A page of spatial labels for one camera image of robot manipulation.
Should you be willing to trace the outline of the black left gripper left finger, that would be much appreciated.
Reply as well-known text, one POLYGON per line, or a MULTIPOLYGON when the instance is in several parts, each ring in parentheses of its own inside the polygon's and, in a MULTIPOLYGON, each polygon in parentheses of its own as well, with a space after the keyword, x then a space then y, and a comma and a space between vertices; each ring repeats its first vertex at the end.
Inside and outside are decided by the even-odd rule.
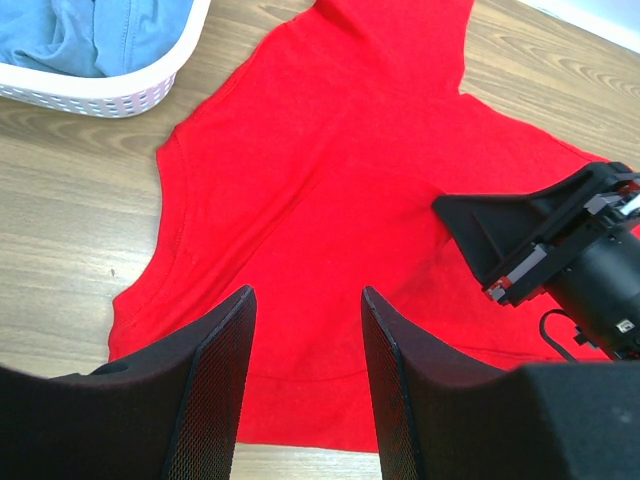
POLYGON ((5 479, 226 479, 256 322, 242 287, 200 319, 87 374, 1 371, 5 479))

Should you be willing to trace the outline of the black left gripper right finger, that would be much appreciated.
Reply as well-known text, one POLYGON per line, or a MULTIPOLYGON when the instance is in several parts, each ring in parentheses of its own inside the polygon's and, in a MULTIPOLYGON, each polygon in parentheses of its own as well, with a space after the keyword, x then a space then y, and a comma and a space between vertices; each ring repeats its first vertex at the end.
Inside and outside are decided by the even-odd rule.
POLYGON ((361 296, 386 479, 635 479, 639 366, 503 371, 448 346, 381 294, 361 296))

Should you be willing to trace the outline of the red t shirt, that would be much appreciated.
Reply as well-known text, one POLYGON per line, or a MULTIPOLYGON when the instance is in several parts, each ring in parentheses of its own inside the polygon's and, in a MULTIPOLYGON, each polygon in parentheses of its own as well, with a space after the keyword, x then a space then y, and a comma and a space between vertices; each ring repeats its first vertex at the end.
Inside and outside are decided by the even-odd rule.
POLYGON ((480 361, 556 361, 538 332, 553 300, 491 302, 431 207, 534 192, 593 160, 459 91, 471 9, 318 1, 273 30, 157 152, 157 247, 114 301, 110 359, 251 285, 239 440, 363 452, 366 286, 480 361))

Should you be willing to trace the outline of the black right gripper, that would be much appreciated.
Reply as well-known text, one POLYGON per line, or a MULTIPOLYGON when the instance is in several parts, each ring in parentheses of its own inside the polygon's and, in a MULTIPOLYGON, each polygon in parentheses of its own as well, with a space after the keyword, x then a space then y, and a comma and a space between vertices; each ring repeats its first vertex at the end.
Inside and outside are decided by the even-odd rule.
POLYGON ((440 195, 433 210, 485 293, 518 306, 548 293, 575 340, 612 360, 639 357, 639 176, 592 163, 543 190, 440 195))

